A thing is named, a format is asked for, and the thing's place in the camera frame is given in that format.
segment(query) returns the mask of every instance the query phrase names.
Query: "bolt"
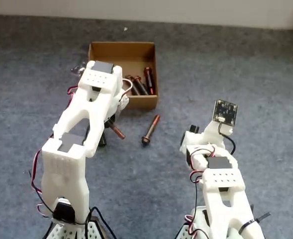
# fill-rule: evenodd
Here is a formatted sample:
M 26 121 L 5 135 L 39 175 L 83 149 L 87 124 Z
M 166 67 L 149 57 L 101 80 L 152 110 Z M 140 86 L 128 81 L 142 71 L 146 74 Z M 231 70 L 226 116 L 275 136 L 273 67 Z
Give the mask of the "bolt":
M 153 75 L 152 75 L 152 69 L 150 67 L 146 67 L 144 69 L 144 75 L 145 75 L 145 80 L 146 80 L 146 85 L 151 93 L 151 95 L 154 95 L 154 80 L 153 80 Z
M 136 84 L 136 86 L 139 89 L 141 95 L 148 96 L 147 89 L 145 88 L 145 86 L 141 82 L 141 77 L 139 77 L 139 76 L 134 77 L 134 82 L 133 83 Z
M 139 96 L 140 92 L 139 92 L 138 88 L 136 87 L 136 85 L 133 83 L 133 80 L 134 80 L 133 76 L 127 75 L 127 76 L 125 76 L 125 78 L 132 82 L 132 89 L 131 89 L 132 95 Z
M 125 139 L 125 135 L 115 126 L 114 122 L 109 119 L 104 123 L 107 127 L 110 127 L 121 139 Z
M 160 116 L 155 115 L 155 117 L 151 123 L 151 126 L 149 127 L 146 135 L 142 137 L 142 144 L 143 145 L 148 145 L 151 142 L 151 136 L 152 136 L 159 120 L 160 120 Z

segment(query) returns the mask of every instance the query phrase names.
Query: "gray carpet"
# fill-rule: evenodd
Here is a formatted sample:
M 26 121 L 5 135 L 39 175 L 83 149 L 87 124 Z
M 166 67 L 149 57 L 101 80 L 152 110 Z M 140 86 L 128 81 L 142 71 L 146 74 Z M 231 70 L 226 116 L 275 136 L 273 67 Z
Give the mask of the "gray carpet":
M 293 32 L 3 16 L 0 238 L 45 233 L 49 220 L 35 210 L 39 200 L 27 172 L 68 101 L 66 89 L 77 82 L 69 69 L 86 58 L 91 41 L 105 40 L 154 41 L 160 87 L 158 107 L 124 111 L 117 125 L 126 139 L 108 130 L 108 146 L 87 160 L 91 206 L 117 236 L 174 238 L 195 203 L 180 139 L 191 123 L 209 123 L 220 98 L 239 105 L 235 157 L 256 216 L 272 213 L 261 225 L 266 238 L 293 239 Z M 155 114 L 161 121 L 142 148 L 140 137 Z

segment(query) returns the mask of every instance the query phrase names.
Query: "cardboard box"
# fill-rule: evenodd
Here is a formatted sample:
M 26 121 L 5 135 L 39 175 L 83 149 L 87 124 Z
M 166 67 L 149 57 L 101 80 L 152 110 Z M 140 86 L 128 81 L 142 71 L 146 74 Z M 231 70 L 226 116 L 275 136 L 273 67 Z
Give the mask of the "cardboard box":
M 145 83 L 144 68 L 151 67 L 155 95 L 129 96 L 128 108 L 151 110 L 156 107 L 158 101 L 158 84 L 156 72 L 155 45 L 152 42 L 92 42 L 89 47 L 89 60 L 98 60 L 113 63 L 123 69 L 123 77 L 126 75 L 140 76 Z

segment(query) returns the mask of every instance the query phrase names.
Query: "black zip tie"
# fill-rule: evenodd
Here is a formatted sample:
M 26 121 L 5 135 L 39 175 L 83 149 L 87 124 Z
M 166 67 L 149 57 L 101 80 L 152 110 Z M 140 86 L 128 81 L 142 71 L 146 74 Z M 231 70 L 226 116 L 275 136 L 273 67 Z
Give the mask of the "black zip tie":
M 268 216 L 270 216 L 271 213 L 270 212 L 267 212 L 265 214 L 263 214 L 261 217 L 259 218 L 254 218 L 248 222 L 246 222 L 244 225 L 242 225 L 242 227 L 240 228 L 240 230 L 238 231 L 239 235 L 241 235 L 242 231 L 247 227 L 249 226 L 250 224 L 254 223 L 254 222 L 257 222 L 257 223 L 260 223 L 263 219 L 267 218 Z

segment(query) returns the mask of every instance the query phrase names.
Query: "white wall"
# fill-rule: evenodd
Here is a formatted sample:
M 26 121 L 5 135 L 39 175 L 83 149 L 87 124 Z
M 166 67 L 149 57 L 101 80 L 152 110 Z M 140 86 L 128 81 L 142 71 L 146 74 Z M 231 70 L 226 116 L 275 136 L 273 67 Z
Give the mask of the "white wall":
M 293 29 L 293 0 L 0 0 L 0 14 Z

